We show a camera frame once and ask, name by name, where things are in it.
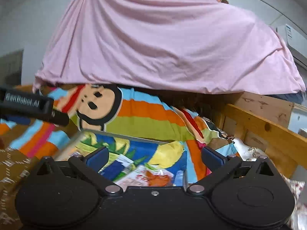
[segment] pink sheet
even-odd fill
[[[215,0],[73,0],[34,87],[43,81],[212,94],[306,90],[274,30]]]

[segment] cartoon face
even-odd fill
[[[86,85],[77,102],[80,129],[104,130],[104,124],[115,116],[121,101],[122,92],[116,85]]]
[[[92,119],[105,117],[112,109],[115,94],[111,89],[101,87],[90,87],[83,96],[80,96],[78,111]]]

